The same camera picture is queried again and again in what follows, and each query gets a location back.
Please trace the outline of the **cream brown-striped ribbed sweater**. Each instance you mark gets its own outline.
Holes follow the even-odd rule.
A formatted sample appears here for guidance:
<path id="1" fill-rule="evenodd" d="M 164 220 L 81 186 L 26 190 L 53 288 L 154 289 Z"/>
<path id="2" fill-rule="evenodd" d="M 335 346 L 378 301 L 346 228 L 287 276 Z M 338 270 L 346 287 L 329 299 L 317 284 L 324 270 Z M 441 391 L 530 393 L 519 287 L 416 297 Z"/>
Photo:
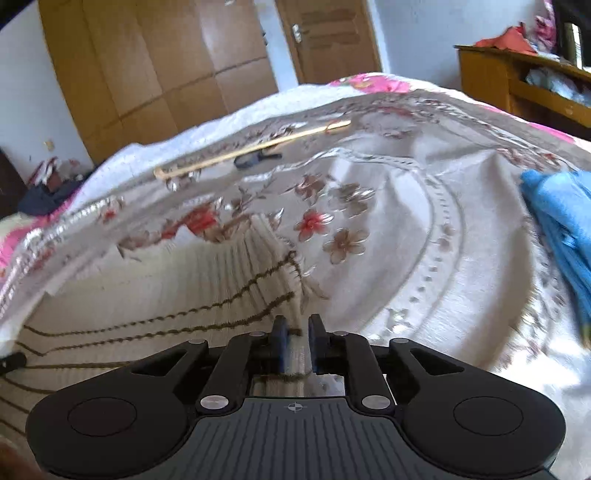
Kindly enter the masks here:
<path id="1" fill-rule="evenodd" d="M 300 254 L 266 217 L 249 217 L 218 243 L 136 251 L 34 308 L 16 339 L 27 365 L 1 383 L 1 434 L 22 443 L 33 406 L 63 387 L 191 339 L 222 346 L 269 330 L 276 316 L 287 319 L 286 365 L 257 378 L 253 392 L 325 393 L 311 371 Z"/>

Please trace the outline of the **dark navy clothes pile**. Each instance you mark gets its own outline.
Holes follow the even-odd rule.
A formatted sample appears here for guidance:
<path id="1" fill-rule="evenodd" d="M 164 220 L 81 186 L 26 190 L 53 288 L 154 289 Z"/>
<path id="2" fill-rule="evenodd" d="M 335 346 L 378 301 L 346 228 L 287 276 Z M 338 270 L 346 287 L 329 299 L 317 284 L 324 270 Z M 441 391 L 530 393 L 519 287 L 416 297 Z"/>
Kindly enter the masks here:
<path id="1" fill-rule="evenodd" d="M 46 216 L 58 210 L 85 183 L 88 176 L 53 179 L 31 187 L 17 204 L 17 211 L 28 216 Z"/>

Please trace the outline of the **pink cartoon print quilt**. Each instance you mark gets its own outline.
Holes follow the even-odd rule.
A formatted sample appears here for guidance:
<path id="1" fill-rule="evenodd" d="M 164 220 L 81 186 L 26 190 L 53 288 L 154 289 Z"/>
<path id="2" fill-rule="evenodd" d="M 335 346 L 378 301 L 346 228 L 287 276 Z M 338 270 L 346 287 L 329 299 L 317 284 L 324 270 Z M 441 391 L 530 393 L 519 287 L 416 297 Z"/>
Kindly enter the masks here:
<path id="1" fill-rule="evenodd" d="M 4 278 L 14 251 L 21 240 L 32 230 L 44 228 L 58 219 L 68 208 L 69 201 L 54 212 L 43 216 L 30 216 L 15 213 L 1 220 L 1 277 Z"/>

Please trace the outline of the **floral beige bedspread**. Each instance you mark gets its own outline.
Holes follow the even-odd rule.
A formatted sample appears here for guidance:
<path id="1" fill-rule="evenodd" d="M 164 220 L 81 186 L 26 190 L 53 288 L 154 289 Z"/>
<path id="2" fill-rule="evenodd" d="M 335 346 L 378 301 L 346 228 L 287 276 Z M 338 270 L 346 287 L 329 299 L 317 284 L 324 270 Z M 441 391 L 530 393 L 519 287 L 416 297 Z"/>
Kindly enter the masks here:
<path id="1" fill-rule="evenodd" d="M 172 170 L 332 121 L 348 128 L 158 180 Z M 226 240 L 262 215 L 301 257 L 304 320 L 385 344 L 396 335 L 547 394 L 567 435 L 562 479 L 590 474 L 590 353 L 575 302 L 528 211 L 522 172 L 589 154 L 512 117 L 427 91 L 365 94 L 247 126 L 29 233 L 1 282 L 16 349 L 47 294 L 154 246 Z"/>

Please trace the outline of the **dark brown headboard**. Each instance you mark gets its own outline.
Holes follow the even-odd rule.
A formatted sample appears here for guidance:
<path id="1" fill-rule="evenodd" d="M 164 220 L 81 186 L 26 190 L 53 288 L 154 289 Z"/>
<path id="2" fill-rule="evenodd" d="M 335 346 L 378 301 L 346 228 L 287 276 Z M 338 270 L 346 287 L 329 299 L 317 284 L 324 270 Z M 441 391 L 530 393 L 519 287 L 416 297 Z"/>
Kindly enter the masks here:
<path id="1" fill-rule="evenodd" d="M 0 219 L 15 214 L 27 192 L 26 184 L 3 150 L 0 150 Z"/>

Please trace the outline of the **red white striped garment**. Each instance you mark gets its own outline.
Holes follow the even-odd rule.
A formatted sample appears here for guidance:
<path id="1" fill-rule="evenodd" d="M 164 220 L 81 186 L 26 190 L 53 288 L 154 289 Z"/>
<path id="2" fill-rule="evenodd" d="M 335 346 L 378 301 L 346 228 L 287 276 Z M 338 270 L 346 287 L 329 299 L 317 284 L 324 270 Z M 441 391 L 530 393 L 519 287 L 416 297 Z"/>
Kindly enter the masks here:
<path id="1" fill-rule="evenodd" d="M 33 187 L 39 184 L 46 184 L 51 176 L 58 172 L 58 167 L 59 161 L 56 156 L 40 162 L 29 176 L 26 185 L 28 187 Z"/>

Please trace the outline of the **small dark blue object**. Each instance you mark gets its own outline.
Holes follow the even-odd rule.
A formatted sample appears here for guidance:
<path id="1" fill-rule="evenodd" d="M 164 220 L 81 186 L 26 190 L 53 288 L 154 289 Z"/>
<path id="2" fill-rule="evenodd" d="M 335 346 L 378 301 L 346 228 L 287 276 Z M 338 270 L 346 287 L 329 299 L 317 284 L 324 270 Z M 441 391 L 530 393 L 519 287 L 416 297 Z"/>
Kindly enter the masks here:
<path id="1" fill-rule="evenodd" d="M 235 168 L 238 170 L 246 170 L 259 165 L 259 163 L 263 161 L 280 160 L 281 158 L 283 158 L 283 155 L 280 153 L 269 153 L 263 150 L 257 150 L 236 156 L 233 160 L 233 165 L 235 165 Z"/>

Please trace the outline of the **long bamboo stick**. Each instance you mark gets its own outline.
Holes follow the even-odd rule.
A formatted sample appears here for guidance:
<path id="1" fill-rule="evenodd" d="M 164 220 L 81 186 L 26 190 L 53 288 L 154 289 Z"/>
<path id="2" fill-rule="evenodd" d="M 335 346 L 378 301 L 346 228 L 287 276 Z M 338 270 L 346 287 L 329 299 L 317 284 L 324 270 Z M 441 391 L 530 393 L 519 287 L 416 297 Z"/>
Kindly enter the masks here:
<path id="1" fill-rule="evenodd" d="M 188 174 L 190 174 L 194 171 L 197 171 L 197 170 L 202 170 L 204 168 L 218 165 L 218 164 L 226 162 L 228 160 L 235 159 L 236 157 L 247 155 L 247 154 L 257 152 L 260 150 L 266 150 L 271 147 L 276 147 L 277 145 L 280 145 L 283 143 L 298 140 L 298 139 L 305 138 L 308 136 L 325 134 L 325 133 L 341 130 L 344 128 L 348 128 L 349 125 L 351 125 L 351 124 L 352 124 L 352 121 L 349 119 L 332 121 L 331 123 L 322 125 L 320 127 L 298 130 L 295 133 L 291 133 L 291 134 L 284 135 L 281 137 L 273 138 L 273 139 L 263 142 L 263 143 L 250 144 L 249 146 L 245 146 L 242 149 L 238 149 L 235 151 L 224 153 L 224 154 L 221 154 L 221 155 L 209 158 L 209 159 L 195 161 L 188 166 L 175 167 L 172 170 L 164 170 L 163 168 L 158 167 L 153 170 L 153 175 L 158 180 L 169 180 L 172 178 L 188 175 Z"/>

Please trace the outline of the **white textured blanket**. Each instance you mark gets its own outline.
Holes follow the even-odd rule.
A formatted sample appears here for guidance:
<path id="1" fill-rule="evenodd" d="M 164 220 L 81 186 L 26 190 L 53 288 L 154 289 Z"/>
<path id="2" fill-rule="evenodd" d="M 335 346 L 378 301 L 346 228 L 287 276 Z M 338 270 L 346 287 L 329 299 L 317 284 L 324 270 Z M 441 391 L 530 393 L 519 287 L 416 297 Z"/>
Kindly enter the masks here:
<path id="1" fill-rule="evenodd" d="M 384 73 L 358 74 L 325 85 L 304 84 L 267 96 L 235 113 L 191 127 L 168 140 L 146 146 L 132 143 L 93 172 L 74 196 L 68 211 L 77 211 L 139 179 L 157 166 L 263 120 L 327 105 L 346 97 L 383 92 L 407 93 L 412 89 L 411 79 Z"/>

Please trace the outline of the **blue folded garment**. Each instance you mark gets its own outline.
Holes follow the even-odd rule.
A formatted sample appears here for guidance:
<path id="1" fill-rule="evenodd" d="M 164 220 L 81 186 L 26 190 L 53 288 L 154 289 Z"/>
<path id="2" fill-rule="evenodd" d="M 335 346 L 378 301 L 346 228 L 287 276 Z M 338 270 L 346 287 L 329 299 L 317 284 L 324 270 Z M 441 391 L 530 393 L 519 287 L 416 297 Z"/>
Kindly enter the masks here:
<path id="1" fill-rule="evenodd" d="M 583 344 L 590 345 L 590 173 L 521 174 L 521 192 L 574 292 Z"/>

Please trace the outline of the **wooden wardrobe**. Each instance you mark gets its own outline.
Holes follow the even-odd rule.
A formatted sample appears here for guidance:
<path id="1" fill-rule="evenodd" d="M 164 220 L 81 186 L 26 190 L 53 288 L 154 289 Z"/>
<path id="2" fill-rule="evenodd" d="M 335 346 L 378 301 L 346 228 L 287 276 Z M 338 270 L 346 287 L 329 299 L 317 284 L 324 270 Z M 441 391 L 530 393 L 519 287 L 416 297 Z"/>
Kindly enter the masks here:
<path id="1" fill-rule="evenodd" d="M 276 93 L 250 1 L 42 1 L 39 11 L 94 164 Z"/>

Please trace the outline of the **wooden door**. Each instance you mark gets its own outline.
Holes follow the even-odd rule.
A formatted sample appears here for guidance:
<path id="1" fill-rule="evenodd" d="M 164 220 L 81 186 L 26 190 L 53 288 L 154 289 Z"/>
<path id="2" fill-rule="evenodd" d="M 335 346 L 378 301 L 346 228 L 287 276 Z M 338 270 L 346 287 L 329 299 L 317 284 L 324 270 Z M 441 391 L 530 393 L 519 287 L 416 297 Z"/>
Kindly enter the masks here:
<path id="1" fill-rule="evenodd" d="M 281 0 L 276 8 L 301 83 L 326 84 L 382 69 L 366 1 Z"/>

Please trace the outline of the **wooden desk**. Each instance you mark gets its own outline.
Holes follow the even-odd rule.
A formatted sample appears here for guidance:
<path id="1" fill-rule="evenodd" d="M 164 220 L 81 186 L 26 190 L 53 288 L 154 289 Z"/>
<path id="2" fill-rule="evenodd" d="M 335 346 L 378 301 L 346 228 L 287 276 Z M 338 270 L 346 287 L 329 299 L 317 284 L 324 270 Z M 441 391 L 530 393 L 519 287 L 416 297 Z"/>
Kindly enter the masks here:
<path id="1" fill-rule="evenodd" d="M 526 81 L 543 68 L 588 89 L 590 74 L 566 62 L 476 46 L 456 47 L 463 92 L 475 100 L 584 140 L 590 138 L 590 108 Z"/>

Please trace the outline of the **orange red cloth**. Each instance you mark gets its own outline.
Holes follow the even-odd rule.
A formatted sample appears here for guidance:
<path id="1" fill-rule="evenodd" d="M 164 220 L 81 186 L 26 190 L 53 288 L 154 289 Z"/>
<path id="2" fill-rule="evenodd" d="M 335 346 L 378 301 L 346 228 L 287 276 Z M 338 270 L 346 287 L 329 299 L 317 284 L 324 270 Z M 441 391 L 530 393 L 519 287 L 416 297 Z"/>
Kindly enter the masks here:
<path id="1" fill-rule="evenodd" d="M 474 46 L 478 48 L 507 50 L 527 55 L 537 54 L 536 50 L 525 36 L 525 25 L 523 23 L 519 26 L 511 26 L 507 28 L 500 36 L 479 40 Z"/>

